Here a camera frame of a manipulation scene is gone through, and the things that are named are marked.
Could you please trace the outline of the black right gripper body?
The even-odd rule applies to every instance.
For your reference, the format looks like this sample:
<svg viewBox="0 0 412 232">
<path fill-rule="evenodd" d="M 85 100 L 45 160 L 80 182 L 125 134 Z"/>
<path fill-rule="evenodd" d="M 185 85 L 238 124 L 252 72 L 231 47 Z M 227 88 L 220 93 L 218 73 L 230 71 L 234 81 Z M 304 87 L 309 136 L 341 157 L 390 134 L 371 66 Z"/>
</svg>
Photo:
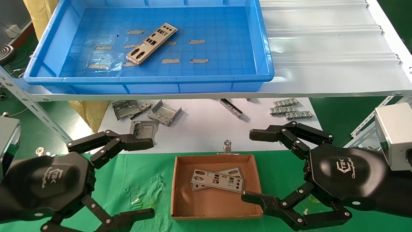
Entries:
<svg viewBox="0 0 412 232">
<path fill-rule="evenodd" d="M 308 155 L 313 195 L 331 206 L 340 202 L 356 210 L 410 218 L 411 171 L 393 171 L 381 152 L 324 143 Z"/>
</svg>

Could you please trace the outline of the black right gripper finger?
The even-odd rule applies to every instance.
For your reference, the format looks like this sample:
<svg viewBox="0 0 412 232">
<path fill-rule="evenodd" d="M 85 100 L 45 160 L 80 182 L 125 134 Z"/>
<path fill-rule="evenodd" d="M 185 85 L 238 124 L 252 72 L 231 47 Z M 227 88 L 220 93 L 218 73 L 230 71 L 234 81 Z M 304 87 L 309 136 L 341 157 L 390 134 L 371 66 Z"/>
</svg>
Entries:
<svg viewBox="0 0 412 232">
<path fill-rule="evenodd" d="M 292 121 L 285 125 L 269 125 L 265 130 L 252 129 L 249 138 L 253 141 L 279 141 L 300 160 L 307 160 L 310 148 L 302 140 L 321 145 L 332 144 L 334 136 L 322 130 Z"/>
<path fill-rule="evenodd" d="M 294 231 L 341 226 L 352 218 L 352 213 L 340 201 L 331 202 L 332 211 L 329 212 L 307 215 L 297 213 L 294 207 L 306 199 L 314 190 L 315 186 L 310 182 L 306 182 L 284 199 L 268 194 L 243 191 L 241 200 L 259 205 L 264 215 L 281 219 Z"/>
</svg>

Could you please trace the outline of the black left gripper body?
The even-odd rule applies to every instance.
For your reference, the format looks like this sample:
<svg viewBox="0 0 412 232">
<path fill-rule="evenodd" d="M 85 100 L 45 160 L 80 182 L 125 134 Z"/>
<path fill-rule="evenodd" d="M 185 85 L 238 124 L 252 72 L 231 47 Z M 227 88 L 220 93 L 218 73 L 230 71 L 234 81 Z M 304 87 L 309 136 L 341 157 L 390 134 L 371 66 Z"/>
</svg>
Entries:
<svg viewBox="0 0 412 232">
<path fill-rule="evenodd" d="M 81 199 L 91 195 L 95 182 L 91 163 L 76 152 L 15 160 L 1 181 L 1 223 L 54 214 L 70 218 L 84 207 Z"/>
</svg>

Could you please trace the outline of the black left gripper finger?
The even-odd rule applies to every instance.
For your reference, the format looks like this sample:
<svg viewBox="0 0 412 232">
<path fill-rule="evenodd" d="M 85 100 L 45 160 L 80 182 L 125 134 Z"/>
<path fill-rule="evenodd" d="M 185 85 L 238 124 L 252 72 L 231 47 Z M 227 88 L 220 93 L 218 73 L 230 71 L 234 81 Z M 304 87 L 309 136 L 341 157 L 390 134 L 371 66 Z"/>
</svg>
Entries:
<svg viewBox="0 0 412 232">
<path fill-rule="evenodd" d="M 99 204 L 90 196 L 85 195 L 81 203 L 100 220 L 101 225 L 95 230 L 96 232 L 129 232 L 133 224 L 140 220 L 152 219 L 155 217 L 155 211 L 152 208 L 132 210 L 123 212 L 114 216 L 109 214 L 100 207 Z M 63 215 L 55 214 L 52 218 L 41 226 L 41 232 L 79 232 L 79 230 L 62 226 Z"/>
<path fill-rule="evenodd" d="M 111 130 L 92 134 L 85 138 L 70 141 L 67 144 L 69 152 L 79 154 L 99 148 L 100 150 L 90 157 L 90 162 L 95 169 L 102 168 L 123 150 L 141 151 L 153 147 L 152 138 L 137 139 L 132 134 L 118 134 Z"/>
</svg>

